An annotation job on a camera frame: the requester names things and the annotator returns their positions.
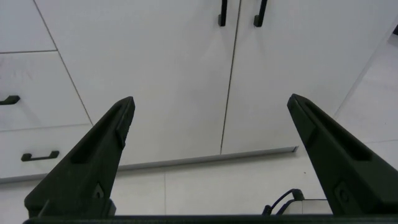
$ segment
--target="white cabinet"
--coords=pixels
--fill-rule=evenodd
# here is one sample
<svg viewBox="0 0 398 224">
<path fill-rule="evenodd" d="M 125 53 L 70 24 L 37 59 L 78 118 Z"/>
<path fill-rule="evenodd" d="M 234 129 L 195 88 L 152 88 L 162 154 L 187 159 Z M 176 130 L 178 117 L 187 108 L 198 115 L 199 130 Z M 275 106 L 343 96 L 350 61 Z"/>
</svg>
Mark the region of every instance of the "white cabinet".
<svg viewBox="0 0 398 224">
<path fill-rule="evenodd" d="M 46 174 L 90 130 L 92 125 L 26 129 L 0 132 L 0 179 Z M 52 151 L 59 155 L 53 159 L 22 161 L 23 154 L 31 158 L 48 157 Z"/>
<path fill-rule="evenodd" d="M 239 1 L 36 1 L 89 116 L 133 96 L 121 165 L 220 154 Z"/>
<path fill-rule="evenodd" d="M 33 0 L 0 0 L 0 53 L 55 50 Z"/>
<path fill-rule="evenodd" d="M 333 116 L 396 26 L 396 0 L 241 1 L 222 153 L 293 147 L 292 93 Z"/>
<path fill-rule="evenodd" d="M 0 54 L 0 131 L 89 124 L 57 52 Z"/>
</svg>

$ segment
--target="black handle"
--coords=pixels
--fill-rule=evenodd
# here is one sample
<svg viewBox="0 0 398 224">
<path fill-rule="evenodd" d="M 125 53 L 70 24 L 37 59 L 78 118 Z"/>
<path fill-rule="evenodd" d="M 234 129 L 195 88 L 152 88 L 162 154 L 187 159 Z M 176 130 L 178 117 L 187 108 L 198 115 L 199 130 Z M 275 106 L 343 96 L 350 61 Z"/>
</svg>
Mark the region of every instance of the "black handle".
<svg viewBox="0 0 398 224">
<path fill-rule="evenodd" d="M 0 101 L 0 105 L 14 105 L 20 100 L 19 96 L 8 96 L 7 99 Z"/>
<path fill-rule="evenodd" d="M 226 21 L 226 6 L 228 5 L 228 0 L 223 0 L 221 3 L 221 14 L 218 15 L 218 25 L 220 27 L 225 26 Z"/>
<path fill-rule="evenodd" d="M 262 21 L 264 20 L 264 14 L 266 13 L 266 7 L 267 7 L 267 0 L 262 0 L 260 5 L 260 12 L 258 15 L 254 16 L 253 24 L 255 27 L 262 26 Z"/>
<path fill-rule="evenodd" d="M 36 160 L 44 160 L 44 159 L 55 159 L 58 157 L 59 154 L 60 154 L 60 151 L 52 151 L 49 156 L 32 158 L 32 154 L 25 153 L 22 155 L 21 161 L 28 162 L 28 161 L 36 161 Z"/>
</svg>

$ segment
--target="white drawer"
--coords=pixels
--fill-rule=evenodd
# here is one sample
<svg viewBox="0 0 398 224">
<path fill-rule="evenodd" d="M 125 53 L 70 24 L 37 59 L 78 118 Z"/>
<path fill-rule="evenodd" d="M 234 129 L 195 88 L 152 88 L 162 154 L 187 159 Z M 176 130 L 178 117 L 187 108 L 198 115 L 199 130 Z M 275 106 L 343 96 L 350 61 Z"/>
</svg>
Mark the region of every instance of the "white drawer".
<svg viewBox="0 0 398 224">
<path fill-rule="evenodd" d="M 56 50 L 33 0 L 0 1 L 0 52 Z"/>
<path fill-rule="evenodd" d="M 57 52 L 0 54 L 0 131 L 89 124 Z"/>
<path fill-rule="evenodd" d="M 50 172 L 91 127 L 84 124 L 0 132 L 0 179 Z M 23 154 L 29 153 L 32 158 L 47 157 L 52 151 L 59 151 L 54 159 L 21 161 Z"/>
</svg>

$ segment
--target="white floor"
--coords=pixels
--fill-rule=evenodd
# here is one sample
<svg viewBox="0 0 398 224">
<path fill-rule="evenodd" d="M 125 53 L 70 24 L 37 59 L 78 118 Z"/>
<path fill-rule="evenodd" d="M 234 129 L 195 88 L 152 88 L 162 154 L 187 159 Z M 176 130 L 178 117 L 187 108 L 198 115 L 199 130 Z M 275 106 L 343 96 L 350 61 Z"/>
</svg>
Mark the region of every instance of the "white floor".
<svg viewBox="0 0 398 224">
<path fill-rule="evenodd" d="M 397 61 L 393 36 L 337 116 L 396 169 Z M 37 183 L 0 185 L 0 223 L 27 219 L 23 201 Z M 117 215 L 260 214 L 291 188 L 302 189 L 306 198 L 325 198 L 303 147 L 291 154 L 120 172 L 111 198 Z"/>
</svg>

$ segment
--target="drawer handle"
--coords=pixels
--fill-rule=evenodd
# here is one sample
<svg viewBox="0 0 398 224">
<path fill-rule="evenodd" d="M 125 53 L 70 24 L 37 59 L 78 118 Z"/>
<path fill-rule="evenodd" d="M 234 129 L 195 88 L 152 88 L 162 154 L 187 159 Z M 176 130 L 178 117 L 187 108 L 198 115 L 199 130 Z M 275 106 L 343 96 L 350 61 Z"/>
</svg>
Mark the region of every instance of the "drawer handle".
<svg viewBox="0 0 398 224">
<path fill-rule="evenodd" d="M 254 26 L 261 27 L 262 21 L 264 20 L 264 14 L 266 13 L 267 0 L 262 0 L 260 5 L 260 12 L 254 16 Z"/>
<path fill-rule="evenodd" d="M 55 159 L 58 157 L 59 154 L 60 154 L 60 151 L 52 151 L 49 156 L 32 158 L 32 154 L 25 153 L 22 155 L 21 161 L 28 162 L 28 161 L 37 161 L 37 160 L 44 160 L 44 159 Z"/>
<path fill-rule="evenodd" d="M 0 101 L 0 105 L 14 105 L 20 100 L 19 96 L 8 96 L 7 99 Z"/>
<path fill-rule="evenodd" d="M 225 21 L 226 21 L 226 6 L 228 4 L 228 0 L 223 0 L 221 3 L 221 14 L 218 15 L 218 25 L 220 27 L 225 26 Z"/>
</svg>

